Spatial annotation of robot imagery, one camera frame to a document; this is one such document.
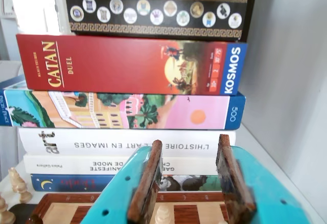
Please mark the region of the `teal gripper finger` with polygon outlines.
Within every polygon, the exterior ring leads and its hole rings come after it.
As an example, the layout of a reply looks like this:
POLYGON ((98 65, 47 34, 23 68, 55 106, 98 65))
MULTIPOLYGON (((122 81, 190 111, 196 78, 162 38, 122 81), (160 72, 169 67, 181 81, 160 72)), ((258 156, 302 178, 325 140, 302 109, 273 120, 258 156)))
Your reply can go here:
POLYGON ((229 135, 219 136, 216 168, 229 223, 310 223, 289 190, 229 135))
POLYGON ((162 177, 162 142, 138 148, 101 192, 82 223, 149 223, 162 177))

